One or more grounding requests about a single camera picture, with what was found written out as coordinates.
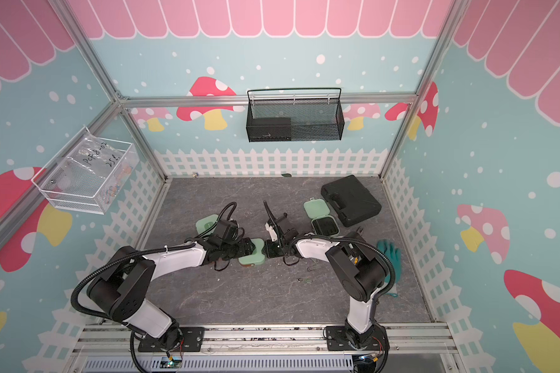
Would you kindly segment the green case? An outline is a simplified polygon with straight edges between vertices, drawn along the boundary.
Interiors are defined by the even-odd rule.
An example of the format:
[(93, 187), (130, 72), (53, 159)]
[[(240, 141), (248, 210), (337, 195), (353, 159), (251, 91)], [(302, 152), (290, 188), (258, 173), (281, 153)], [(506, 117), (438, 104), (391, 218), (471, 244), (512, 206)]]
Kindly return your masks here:
[(340, 233), (335, 218), (331, 215), (328, 204), (323, 199), (311, 198), (303, 204), (307, 216), (311, 219), (314, 233), (319, 236), (337, 236)]
[(217, 214), (210, 214), (209, 216), (198, 220), (195, 223), (197, 233), (200, 235), (208, 231), (211, 227), (213, 227), (216, 224), (218, 217), (219, 216)]
[(263, 264), (266, 260), (266, 256), (263, 253), (265, 242), (263, 239), (252, 239), (251, 240), (253, 251), (251, 254), (246, 256), (241, 256), (238, 261), (243, 267), (253, 267)]

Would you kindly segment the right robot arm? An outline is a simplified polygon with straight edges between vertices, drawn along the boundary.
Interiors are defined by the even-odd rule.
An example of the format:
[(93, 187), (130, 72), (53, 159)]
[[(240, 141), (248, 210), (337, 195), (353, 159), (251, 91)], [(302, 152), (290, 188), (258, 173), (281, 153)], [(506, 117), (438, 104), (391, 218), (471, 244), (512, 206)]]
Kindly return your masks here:
[(272, 249), (283, 258), (316, 259), (329, 263), (349, 296), (343, 327), (327, 327), (328, 348), (389, 351), (387, 332), (375, 320), (376, 301), (394, 286), (395, 268), (385, 253), (368, 244), (359, 233), (342, 237), (300, 235), (287, 215), (268, 214)]

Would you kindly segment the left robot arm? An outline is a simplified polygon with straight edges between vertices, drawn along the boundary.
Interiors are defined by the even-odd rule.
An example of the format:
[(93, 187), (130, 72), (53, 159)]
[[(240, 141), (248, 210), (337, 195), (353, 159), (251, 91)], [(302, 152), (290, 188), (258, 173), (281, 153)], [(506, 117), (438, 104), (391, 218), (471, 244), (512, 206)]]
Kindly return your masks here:
[(124, 246), (76, 285), (70, 302), (82, 314), (120, 323), (133, 337), (172, 351), (184, 341), (183, 332), (175, 318), (146, 299), (151, 282), (183, 269), (249, 256), (254, 250), (234, 220), (218, 222), (180, 245), (143, 251)]

